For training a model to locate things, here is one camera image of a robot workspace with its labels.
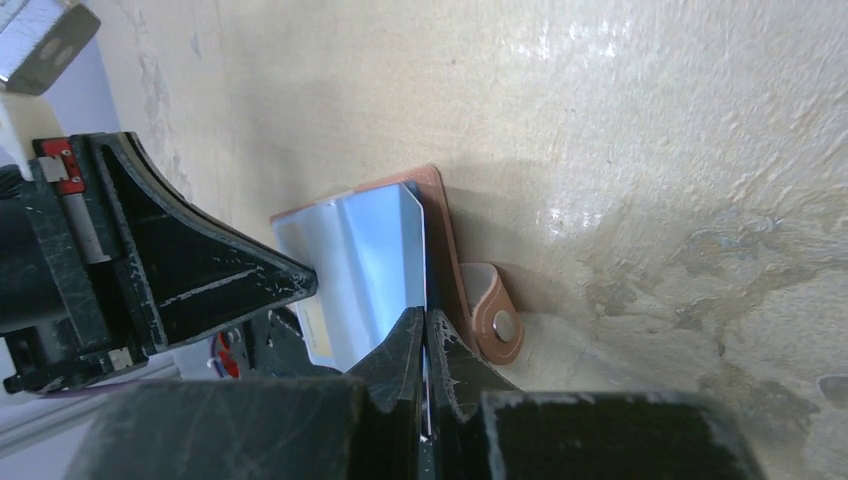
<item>textured wall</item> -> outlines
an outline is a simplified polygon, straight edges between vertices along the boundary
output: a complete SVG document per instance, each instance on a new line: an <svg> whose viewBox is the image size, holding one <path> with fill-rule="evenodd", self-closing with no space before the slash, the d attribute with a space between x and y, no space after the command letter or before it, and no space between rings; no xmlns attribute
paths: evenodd
<svg viewBox="0 0 848 480"><path fill-rule="evenodd" d="M213 215L270 242L433 162L461 256L557 317L520 384L592 356L722 398L775 478L848 472L848 2L91 4L121 121Z"/></svg>

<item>beige wall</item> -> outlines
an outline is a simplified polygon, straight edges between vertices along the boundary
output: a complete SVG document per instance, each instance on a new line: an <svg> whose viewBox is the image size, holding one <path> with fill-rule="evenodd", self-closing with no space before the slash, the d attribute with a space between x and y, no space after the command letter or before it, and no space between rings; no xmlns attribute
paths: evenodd
<svg viewBox="0 0 848 480"><path fill-rule="evenodd" d="M775 478L848 472L848 2L91 4L121 121L211 214L271 243L435 163L463 259L556 316L510 378L586 352L717 395Z"/></svg>

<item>scratch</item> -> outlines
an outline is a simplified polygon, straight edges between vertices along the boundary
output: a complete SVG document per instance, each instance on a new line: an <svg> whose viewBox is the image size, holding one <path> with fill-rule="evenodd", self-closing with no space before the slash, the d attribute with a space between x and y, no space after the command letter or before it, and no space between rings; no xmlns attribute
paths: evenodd
<svg viewBox="0 0 848 480"><path fill-rule="evenodd" d="M207 290L212 290L213 288L222 287L224 285L227 285L228 283L235 282L236 280L241 280L242 278L247 277L251 273L256 272L256 270L258 270L258 268L254 268L254 269L248 270L246 272L237 273L235 275L230 275L229 277L225 277L225 278L222 278L220 280L216 280L214 282L207 283L206 285L203 285L203 286L200 286L200 287L197 287L197 288L192 288L191 290L189 290L187 292L183 292L183 293L177 295L176 297L171 297L171 298L165 300L164 302L162 302L161 305L159 305L159 308L167 307L168 305L170 305L174 302L177 302L177 301L180 301L180 300L185 300L187 298L193 297L194 295L197 295L198 293L203 293Z"/></svg>

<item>hole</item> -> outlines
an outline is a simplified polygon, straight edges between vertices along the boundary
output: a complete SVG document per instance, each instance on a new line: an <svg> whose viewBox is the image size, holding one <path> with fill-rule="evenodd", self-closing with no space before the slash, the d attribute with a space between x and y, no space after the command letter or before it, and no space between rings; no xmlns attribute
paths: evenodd
<svg viewBox="0 0 848 480"><path fill-rule="evenodd" d="M52 57L53 54L56 53L56 50L59 49L59 45L61 44L61 38L54 38L53 40L50 40L49 42L47 42L47 45L45 45L44 48L41 49L41 52L38 53L38 58L44 61Z"/></svg>
<svg viewBox="0 0 848 480"><path fill-rule="evenodd" d="M73 54L74 54L73 45L65 47L65 49L62 50L62 53L60 53L59 56L56 57L56 60L53 60L53 65L58 67L58 66L64 64L65 62L70 60L70 58Z"/></svg>

